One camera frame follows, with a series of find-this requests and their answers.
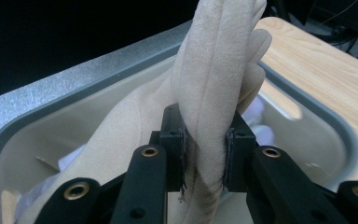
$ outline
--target light wood surface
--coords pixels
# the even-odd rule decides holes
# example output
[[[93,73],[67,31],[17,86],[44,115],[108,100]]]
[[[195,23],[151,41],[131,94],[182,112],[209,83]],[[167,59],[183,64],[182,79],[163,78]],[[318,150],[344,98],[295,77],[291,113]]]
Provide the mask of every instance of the light wood surface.
[[[278,18],[265,18],[272,44],[262,61],[336,111],[358,136],[358,60]],[[358,169],[349,179],[358,180]]]

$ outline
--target beige cloth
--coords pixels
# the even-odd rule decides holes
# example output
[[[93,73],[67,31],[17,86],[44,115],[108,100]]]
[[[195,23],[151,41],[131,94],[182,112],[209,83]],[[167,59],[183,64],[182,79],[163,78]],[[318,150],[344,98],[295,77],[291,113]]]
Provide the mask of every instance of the beige cloth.
[[[166,106],[179,103],[194,141],[187,150],[186,201],[169,194],[169,223],[209,223],[222,189],[225,133],[234,112],[255,98],[264,71],[256,64],[271,37],[253,31],[265,0],[200,0],[173,67],[139,87],[107,115],[73,163],[23,213],[34,223],[44,203],[64,182],[88,177],[101,185],[126,172],[133,150],[159,130]]]

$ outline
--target crumpled fabric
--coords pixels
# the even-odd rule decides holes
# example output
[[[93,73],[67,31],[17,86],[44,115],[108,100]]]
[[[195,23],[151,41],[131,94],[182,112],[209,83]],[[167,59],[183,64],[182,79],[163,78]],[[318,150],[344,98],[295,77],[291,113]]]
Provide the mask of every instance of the crumpled fabric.
[[[265,73],[257,65],[271,36],[254,30],[265,0],[200,0],[171,69],[137,88],[106,116],[77,158],[22,214],[34,223],[52,193],[76,177],[101,185],[126,172],[133,150],[159,130],[166,106],[179,104],[190,135],[185,200],[169,193],[169,223],[211,223],[222,190],[225,134],[236,110],[258,93]]]

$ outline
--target wooden table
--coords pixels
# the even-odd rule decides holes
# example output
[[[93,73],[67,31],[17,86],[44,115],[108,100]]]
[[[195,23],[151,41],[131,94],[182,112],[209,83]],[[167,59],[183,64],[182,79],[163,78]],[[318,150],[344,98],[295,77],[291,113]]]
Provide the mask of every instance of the wooden table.
[[[358,136],[358,60],[278,18],[256,28],[272,35],[262,61],[336,111]],[[358,180],[358,169],[349,179]]]

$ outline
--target towel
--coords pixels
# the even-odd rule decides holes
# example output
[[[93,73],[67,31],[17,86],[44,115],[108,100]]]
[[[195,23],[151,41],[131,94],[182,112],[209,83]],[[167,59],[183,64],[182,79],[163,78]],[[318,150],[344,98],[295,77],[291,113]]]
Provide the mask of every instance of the towel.
[[[222,190],[225,133],[235,110],[258,93],[264,71],[257,65],[271,37],[254,30],[265,0],[200,0],[172,68],[137,88],[103,120],[76,159],[22,214],[34,223],[64,182],[86,177],[101,185],[126,172],[133,150],[159,130],[166,106],[179,104],[191,142],[186,151],[185,200],[169,193],[169,223],[211,223]]]

